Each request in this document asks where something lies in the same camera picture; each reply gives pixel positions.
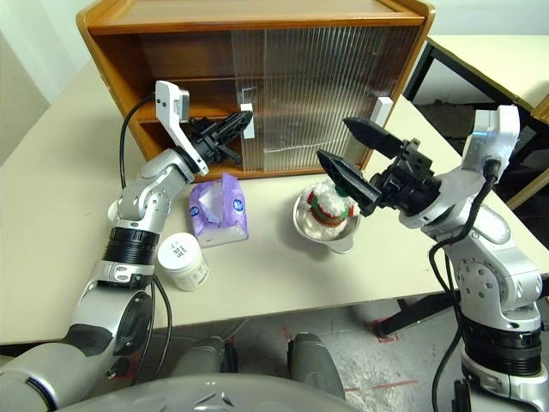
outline ribbed plastic panel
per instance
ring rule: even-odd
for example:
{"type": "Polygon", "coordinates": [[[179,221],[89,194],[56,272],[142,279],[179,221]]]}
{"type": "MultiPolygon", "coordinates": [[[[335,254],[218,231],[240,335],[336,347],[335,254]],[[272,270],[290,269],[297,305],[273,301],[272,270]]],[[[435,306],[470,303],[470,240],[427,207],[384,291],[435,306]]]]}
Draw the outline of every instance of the ribbed plastic panel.
{"type": "Polygon", "coordinates": [[[238,103],[254,106],[245,171],[318,165],[323,148],[358,164],[365,147],[342,119],[369,117],[391,95],[417,27],[321,27],[232,32],[238,103]]]}

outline plush toy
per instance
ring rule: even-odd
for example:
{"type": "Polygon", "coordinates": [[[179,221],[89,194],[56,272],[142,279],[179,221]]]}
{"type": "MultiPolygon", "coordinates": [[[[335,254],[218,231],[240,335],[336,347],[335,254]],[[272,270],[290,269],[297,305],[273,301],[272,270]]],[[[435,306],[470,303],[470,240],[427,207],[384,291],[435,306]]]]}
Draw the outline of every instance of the plush toy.
{"type": "Polygon", "coordinates": [[[358,214],[358,204],[350,197],[342,197],[332,180],[308,187],[301,194],[306,203],[304,232],[318,240],[333,240],[341,233],[349,219],[358,214]]]}

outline table leg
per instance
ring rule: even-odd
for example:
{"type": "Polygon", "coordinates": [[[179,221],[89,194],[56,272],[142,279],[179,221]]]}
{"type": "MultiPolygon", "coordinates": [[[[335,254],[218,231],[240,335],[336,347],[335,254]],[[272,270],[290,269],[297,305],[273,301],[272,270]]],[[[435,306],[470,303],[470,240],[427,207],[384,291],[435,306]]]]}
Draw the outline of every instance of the table leg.
{"type": "Polygon", "coordinates": [[[423,80],[431,67],[433,60],[433,56],[431,54],[432,49],[433,46],[431,43],[427,43],[425,45],[425,49],[423,50],[423,53],[421,53],[421,58],[419,58],[418,64],[415,66],[415,70],[412,73],[412,77],[410,77],[406,90],[404,90],[404,93],[402,94],[409,101],[413,101],[415,98],[421,83],[423,83],[423,80]]]}
{"type": "Polygon", "coordinates": [[[524,189],[515,194],[508,202],[507,206],[509,209],[514,210],[518,208],[521,204],[526,202],[530,197],[535,195],[538,191],[543,189],[547,184],[549,184],[549,167],[540,174],[537,178],[532,180],[529,185],[524,189]]]}
{"type": "Polygon", "coordinates": [[[405,307],[401,305],[400,312],[390,318],[375,322],[373,328],[379,337],[387,337],[411,324],[426,320],[451,306],[452,301],[445,292],[429,294],[412,305],[405,307]]]}

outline jar lid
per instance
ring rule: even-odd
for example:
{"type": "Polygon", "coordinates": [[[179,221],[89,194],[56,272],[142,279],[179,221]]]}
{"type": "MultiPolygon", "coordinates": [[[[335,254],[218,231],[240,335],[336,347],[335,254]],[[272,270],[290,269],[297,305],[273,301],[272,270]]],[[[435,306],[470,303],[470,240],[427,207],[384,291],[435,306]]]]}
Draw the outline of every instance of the jar lid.
{"type": "Polygon", "coordinates": [[[202,253],[198,240],[190,233],[175,233],[158,249],[158,262],[168,270],[184,270],[196,263],[202,253]]]}

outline floor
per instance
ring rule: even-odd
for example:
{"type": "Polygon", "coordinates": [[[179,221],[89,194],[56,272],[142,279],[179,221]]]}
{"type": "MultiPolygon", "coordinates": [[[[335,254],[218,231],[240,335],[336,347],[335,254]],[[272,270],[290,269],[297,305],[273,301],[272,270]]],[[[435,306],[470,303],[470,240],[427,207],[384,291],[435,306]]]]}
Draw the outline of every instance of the floor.
{"type": "MultiPolygon", "coordinates": [[[[549,305],[539,302],[544,318],[549,305]]],[[[338,368],[347,402],[364,412],[431,410],[431,382],[438,362],[455,333],[452,311],[446,311],[421,324],[401,330],[389,340],[378,339],[371,322],[398,312],[394,300],[359,306],[295,312],[251,318],[229,339],[238,352],[240,373],[258,373],[287,378],[287,342],[295,333],[307,331],[321,337],[338,368]]],[[[177,328],[160,377],[167,377],[179,356],[194,340],[207,336],[228,336],[242,324],[233,320],[217,324],[177,328]]],[[[157,366],[164,342],[156,330],[142,378],[148,380],[157,366]]],[[[549,336],[542,336],[549,348],[549,336]]],[[[549,349],[543,354],[549,364],[549,349]]],[[[449,361],[438,390],[441,412],[451,411],[453,382],[462,378],[459,350],[449,361]]],[[[103,379],[94,395],[123,388],[128,379],[103,379]]]]}

